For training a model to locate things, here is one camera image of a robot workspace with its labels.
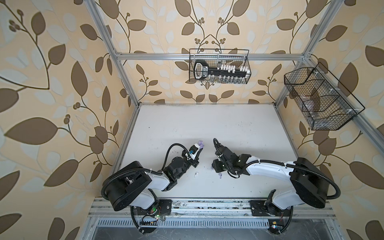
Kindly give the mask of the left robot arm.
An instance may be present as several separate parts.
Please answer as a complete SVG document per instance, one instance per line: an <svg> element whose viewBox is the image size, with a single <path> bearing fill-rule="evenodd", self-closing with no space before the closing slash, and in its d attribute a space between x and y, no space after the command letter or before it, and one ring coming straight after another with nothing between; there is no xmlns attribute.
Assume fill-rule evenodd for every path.
<svg viewBox="0 0 384 240"><path fill-rule="evenodd" d="M159 202L153 190L167 192L176 186L190 167L199 165L203 148L202 141L189 149L179 143L172 144L159 171L146 169L140 162L134 161L103 182L101 196L111 203L116 212L128 206L152 210Z"/></svg>

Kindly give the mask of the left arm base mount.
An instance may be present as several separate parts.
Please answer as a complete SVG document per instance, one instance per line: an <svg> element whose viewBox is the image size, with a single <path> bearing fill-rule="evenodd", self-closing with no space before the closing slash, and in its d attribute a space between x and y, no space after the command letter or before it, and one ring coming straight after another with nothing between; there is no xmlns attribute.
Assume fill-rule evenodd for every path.
<svg viewBox="0 0 384 240"><path fill-rule="evenodd" d="M140 207L133 207L134 214L139 216L168 216L172 211L172 200L171 199L159 199L148 208L143 209Z"/></svg>

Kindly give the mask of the purple round charging case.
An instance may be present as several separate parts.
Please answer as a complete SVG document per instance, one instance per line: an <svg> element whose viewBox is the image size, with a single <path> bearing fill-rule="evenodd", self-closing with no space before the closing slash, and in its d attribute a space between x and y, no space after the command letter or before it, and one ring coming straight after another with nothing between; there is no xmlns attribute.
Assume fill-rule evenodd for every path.
<svg viewBox="0 0 384 240"><path fill-rule="evenodd" d="M199 149L203 149L204 148L204 143L203 143L203 141L199 141L198 142L198 145L199 145Z"/></svg>

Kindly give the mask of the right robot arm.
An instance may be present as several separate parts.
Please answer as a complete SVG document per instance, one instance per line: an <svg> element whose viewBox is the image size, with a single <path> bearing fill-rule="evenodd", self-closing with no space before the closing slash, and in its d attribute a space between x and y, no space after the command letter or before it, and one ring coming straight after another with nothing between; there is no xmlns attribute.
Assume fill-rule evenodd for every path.
<svg viewBox="0 0 384 240"><path fill-rule="evenodd" d="M264 176L288 184L283 190L270 191L263 207L271 215L303 204L323 209L328 200L341 196L340 187L305 158L278 162L248 154L238 156L217 139L213 139L213 143L217 159L212 167L216 173L227 172L234 179L242 175Z"/></svg>

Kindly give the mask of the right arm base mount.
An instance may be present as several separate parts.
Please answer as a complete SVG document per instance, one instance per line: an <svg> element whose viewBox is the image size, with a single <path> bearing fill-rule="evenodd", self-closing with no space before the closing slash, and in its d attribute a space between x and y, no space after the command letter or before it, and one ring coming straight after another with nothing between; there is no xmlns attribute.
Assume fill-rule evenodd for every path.
<svg viewBox="0 0 384 240"><path fill-rule="evenodd" d="M290 210L281 210L273 204L266 204L266 201L251 200L251 213L253 217L289 217Z"/></svg>

